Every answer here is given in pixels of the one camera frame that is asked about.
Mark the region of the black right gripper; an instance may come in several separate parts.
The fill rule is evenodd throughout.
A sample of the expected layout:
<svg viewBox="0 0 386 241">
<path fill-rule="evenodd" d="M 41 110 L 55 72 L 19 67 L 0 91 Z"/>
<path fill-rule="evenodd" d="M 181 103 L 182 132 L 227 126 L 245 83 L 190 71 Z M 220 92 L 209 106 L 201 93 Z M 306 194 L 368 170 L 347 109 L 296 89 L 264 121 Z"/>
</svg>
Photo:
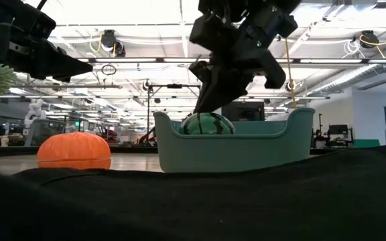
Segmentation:
<svg viewBox="0 0 386 241">
<path fill-rule="evenodd" d="M 238 27 L 227 25 L 226 42 L 213 50 L 210 61 L 191 63 L 189 71 L 202 83 L 194 113 L 212 112 L 247 94 L 256 76 L 265 87 L 280 88 L 286 74 L 270 52 L 275 37 L 288 37 L 298 28 L 294 6 L 248 6 Z"/>
</svg>

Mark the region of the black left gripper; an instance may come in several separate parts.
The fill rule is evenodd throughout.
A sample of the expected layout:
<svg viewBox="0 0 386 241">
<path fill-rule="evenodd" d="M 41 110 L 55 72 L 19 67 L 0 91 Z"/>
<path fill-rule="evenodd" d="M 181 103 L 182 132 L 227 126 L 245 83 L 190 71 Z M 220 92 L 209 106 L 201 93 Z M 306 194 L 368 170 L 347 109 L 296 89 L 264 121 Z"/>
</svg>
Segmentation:
<svg viewBox="0 0 386 241">
<path fill-rule="evenodd" d="M 42 37 L 27 34 L 11 23 L 0 23 L 0 64 L 24 72 L 32 78 L 53 77 L 63 82 L 93 67 L 69 56 Z"/>
</svg>

